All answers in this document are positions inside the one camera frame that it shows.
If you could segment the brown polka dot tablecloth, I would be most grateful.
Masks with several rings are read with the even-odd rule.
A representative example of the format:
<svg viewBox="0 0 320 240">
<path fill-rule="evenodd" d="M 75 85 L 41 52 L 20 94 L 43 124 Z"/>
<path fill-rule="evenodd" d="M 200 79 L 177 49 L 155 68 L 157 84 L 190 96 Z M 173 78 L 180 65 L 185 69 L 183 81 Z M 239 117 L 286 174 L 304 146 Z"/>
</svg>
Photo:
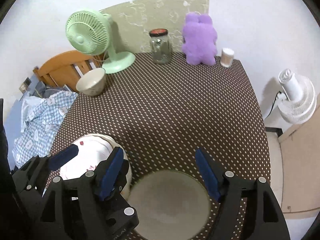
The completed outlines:
<svg viewBox="0 0 320 240">
<path fill-rule="evenodd" d="M 175 53 L 168 64 L 155 64 L 139 53 L 132 66 L 107 76 L 103 94 L 77 96 L 51 154 L 90 133 L 109 135 L 124 148 L 133 183 L 159 170 L 201 180 L 198 147 L 240 178 L 271 178 L 263 117 L 239 60 L 228 68 L 191 66 Z"/>
</svg>

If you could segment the white plate red pattern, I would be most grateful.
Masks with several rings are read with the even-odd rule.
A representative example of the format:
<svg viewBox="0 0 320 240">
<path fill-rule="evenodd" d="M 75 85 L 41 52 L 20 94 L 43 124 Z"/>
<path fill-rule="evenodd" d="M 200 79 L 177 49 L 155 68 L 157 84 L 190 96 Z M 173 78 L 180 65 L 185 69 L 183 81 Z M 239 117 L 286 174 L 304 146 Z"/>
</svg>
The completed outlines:
<svg viewBox="0 0 320 240">
<path fill-rule="evenodd" d="M 73 142 L 78 146 L 78 155 L 60 168 L 64 180 L 79 178 L 87 171 L 93 171 L 106 160 L 115 147 L 120 145 L 109 135 L 88 134 Z"/>
</svg>

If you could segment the white floor fan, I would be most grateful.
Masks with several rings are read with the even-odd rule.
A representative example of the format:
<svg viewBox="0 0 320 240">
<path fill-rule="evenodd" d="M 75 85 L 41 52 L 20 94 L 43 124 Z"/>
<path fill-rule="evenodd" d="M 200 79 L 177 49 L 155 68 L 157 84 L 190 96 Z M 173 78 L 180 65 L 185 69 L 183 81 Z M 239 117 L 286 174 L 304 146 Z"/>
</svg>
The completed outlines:
<svg viewBox="0 0 320 240">
<path fill-rule="evenodd" d="M 277 107 L 280 116 L 289 124 L 307 122 L 317 107 L 317 95 L 311 80 L 287 68 L 279 73 L 278 82 L 281 90 L 271 108 Z"/>
</svg>

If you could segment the purple plush toy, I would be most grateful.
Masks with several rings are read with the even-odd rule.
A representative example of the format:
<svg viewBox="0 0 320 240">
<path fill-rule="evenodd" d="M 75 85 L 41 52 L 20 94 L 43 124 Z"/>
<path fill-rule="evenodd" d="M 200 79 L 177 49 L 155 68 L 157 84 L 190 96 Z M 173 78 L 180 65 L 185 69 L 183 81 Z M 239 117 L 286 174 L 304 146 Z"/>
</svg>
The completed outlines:
<svg viewBox="0 0 320 240">
<path fill-rule="evenodd" d="M 182 52 L 188 64 L 208 66 L 216 64 L 217 32 L 209 15 L 195 12 L 186 14 L 182 36 L 184 39 Z"/>
</svg>

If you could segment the green ceramic bowl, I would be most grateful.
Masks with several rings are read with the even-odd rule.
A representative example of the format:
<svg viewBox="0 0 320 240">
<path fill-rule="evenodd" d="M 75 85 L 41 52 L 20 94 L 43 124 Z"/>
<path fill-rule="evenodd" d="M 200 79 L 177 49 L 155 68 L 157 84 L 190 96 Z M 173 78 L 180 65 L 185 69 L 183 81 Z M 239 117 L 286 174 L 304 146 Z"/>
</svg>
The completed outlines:
<svg viewBox="0 0 320 240">
<path fill-rule="evenodd" d="M 98 96 L 104 88 L 106 73 L 103 68 L 95 68 L 84 74 L 76 83 L 76 90 L 87 96 Z"/>
<path fill-rule="evenodd" d="M 144 176 L 132 187 L 128 203 L 139 219 L 135 232 L 144 239 L 191 239 L 200 233 L 210 214 L 205 188 L 177 171 Z"/>
</svg>

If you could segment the orange wooden chair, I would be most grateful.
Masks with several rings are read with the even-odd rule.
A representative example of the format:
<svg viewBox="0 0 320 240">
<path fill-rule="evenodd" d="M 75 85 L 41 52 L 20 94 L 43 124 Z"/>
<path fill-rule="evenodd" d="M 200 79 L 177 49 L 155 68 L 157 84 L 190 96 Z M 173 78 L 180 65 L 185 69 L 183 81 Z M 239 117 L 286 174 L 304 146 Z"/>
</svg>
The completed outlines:
<svg viewBox="0 0 320 240">
<path fill-rule="evenodd" d="M 33 73 L 45 85 L 51 87 L 67 85 L 72 91 L 78 92 L 76 84 L 81 74 L 84 75 L 93 69 L 91 62 L 95 67 L 100 68 L 103 59 L 103 54 L 90 56 L 77 50 L 67 51 L 52 57 L 42 67 L 35 67 Z"/>
</svg>

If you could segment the cotton swab container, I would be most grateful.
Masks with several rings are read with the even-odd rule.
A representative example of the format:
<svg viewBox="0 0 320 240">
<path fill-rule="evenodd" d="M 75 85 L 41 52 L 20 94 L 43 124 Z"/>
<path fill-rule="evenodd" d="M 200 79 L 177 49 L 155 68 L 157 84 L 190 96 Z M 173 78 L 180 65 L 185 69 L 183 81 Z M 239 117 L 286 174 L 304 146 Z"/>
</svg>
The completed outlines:
<svg viewBox="0 0 320 240">
<path fill-rule="evenodd" d="M 231 48 L 222 48 L 220 64 L 223 67 L 230 67 L 233 63 L 233 59 L 234 59 L 234 50 L 232 50 Z"/>
</svg>

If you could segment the blue checkered cloth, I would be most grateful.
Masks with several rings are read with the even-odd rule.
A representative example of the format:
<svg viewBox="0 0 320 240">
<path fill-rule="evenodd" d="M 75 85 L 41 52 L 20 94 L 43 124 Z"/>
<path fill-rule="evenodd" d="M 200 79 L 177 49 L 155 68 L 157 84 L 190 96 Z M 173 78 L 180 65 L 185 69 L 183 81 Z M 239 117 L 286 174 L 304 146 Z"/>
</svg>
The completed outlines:
<svg viewBox="0 0 320 240">
<path fill-rule="evenodd" d="M 48 98 L 28 95 L 22 100 L 21 135 L 15 139 L 12 149 L 18 168 L 32 157 L 49 154 L 56 134 L 77 96 L 76 92 L 61 90 Z"/>
</svg>

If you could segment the green desk fan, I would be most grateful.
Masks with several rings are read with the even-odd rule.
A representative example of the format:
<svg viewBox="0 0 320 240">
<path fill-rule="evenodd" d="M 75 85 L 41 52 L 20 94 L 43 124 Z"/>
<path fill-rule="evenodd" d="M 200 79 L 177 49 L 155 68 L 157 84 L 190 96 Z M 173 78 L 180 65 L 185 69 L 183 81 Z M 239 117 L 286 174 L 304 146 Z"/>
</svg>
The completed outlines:
<svg viewBox="0 0 320 240">
<path fill-rule="evenodd" d="M 110 14 L 78 11 L 69 16 L 65 27 L 67 40 L 77 51 L 90 56 L 108 56 L 101 66 L 107 74 L 125 70 L 136 59 L 129 51 L 116 52 L 113 46 L 112 24 Z"/>
</svg>

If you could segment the glass jar black lid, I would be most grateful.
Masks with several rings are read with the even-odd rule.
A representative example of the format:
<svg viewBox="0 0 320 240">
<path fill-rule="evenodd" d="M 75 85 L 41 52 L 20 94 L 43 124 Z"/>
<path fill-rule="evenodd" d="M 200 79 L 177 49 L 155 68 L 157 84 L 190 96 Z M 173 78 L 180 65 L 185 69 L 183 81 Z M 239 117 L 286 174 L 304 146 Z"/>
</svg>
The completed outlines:
<svg viewBox="0 0 320 240">
<path fill-rule="evenodd" d="M 149 32 L 151 55 L 154 63 L 167 64 L 171 60 L 171 45 L 167 29 L 153 29 Z"/>
</svg>

